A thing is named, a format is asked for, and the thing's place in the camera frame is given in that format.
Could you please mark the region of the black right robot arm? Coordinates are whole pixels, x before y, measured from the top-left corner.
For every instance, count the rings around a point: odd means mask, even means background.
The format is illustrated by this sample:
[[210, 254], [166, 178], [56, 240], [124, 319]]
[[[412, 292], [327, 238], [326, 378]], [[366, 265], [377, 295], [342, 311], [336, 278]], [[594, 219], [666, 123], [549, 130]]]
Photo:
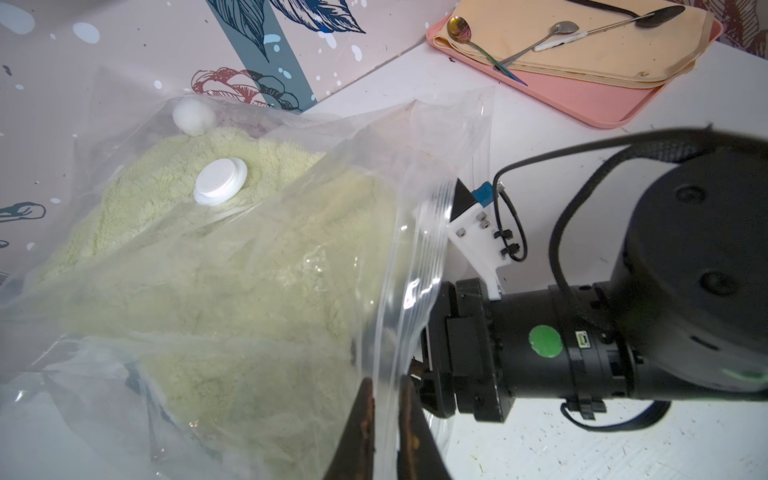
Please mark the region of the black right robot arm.
[[[493, 294], [479, 278], [441, 285], [410, 378], [420, 404], [503, 422], [520, 398], [557, 399], [594, 431], [612, 399], [646, 408], [614, 425], [657, 424], [676, 400], [767, 398], [767, 143], [674, 128], [540, 154], [538, 162], [609, 150], [550, 236], [554, 284]], [[569, 222], [621, 164], [666, 174], [638, 200], [609, 280], [576, 286], [562, 270]]]

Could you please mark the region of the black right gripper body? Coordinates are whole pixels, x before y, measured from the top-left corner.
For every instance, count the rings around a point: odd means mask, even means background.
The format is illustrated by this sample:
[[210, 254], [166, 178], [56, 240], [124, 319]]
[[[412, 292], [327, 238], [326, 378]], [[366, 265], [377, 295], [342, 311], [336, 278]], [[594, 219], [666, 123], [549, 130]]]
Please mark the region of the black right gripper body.
[[491, 300], [480, 279], [441, 284], [412, 375], [423, 407], [504, 422], [518, 399], [556, 399], [585, 420], [633, 392], [619, 335], [576, 315], [557, 286]]

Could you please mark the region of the clear plastic vacuum bag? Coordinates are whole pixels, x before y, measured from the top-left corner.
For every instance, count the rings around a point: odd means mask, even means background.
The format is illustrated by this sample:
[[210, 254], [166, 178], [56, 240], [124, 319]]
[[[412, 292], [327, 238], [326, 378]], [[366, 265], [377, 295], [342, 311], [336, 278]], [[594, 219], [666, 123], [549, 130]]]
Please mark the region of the clear plastic vacuum bag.
[[1, 287], [5, 479], [319, 479], [370, 380], [377, 479], [490, 88], [352, 116], [102, 74], [73, 194]]

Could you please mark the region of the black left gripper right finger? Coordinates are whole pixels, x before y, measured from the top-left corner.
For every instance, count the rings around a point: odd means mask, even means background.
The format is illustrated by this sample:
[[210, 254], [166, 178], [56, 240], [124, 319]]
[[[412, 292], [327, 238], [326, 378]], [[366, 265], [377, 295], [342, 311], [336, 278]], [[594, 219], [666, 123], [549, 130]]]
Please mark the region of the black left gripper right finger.
[[408, 375], [401, 377], [398, 396], [397, 478], [450, 480], [451, 476], [425, 419], [419, 395]]

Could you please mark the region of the light green fluffy blanket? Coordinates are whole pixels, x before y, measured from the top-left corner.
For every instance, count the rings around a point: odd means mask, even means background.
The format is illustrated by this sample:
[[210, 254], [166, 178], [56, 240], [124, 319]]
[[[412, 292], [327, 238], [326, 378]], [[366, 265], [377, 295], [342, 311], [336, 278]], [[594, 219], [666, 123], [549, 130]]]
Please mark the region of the light green fluffy blanket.
[[135, 366], [224, 470], [316, 479], [359, 384], [390, 391], [421, 319], [406, 291], [432, 271], [415, 213], [433, 163], [375, 127], [302, 164], [262, 163], [226, 205], [178, 203], [50, 268], [30, 308]]

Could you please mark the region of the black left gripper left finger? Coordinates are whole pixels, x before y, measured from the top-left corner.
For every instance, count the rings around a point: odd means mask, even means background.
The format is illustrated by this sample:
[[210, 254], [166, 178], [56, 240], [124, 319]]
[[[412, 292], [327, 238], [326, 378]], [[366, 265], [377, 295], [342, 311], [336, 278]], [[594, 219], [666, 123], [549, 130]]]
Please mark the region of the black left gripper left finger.
[[370, 480], [373, 478], [374, 455], [373, 381], [371, 378], [364, 378], [324, 479]]

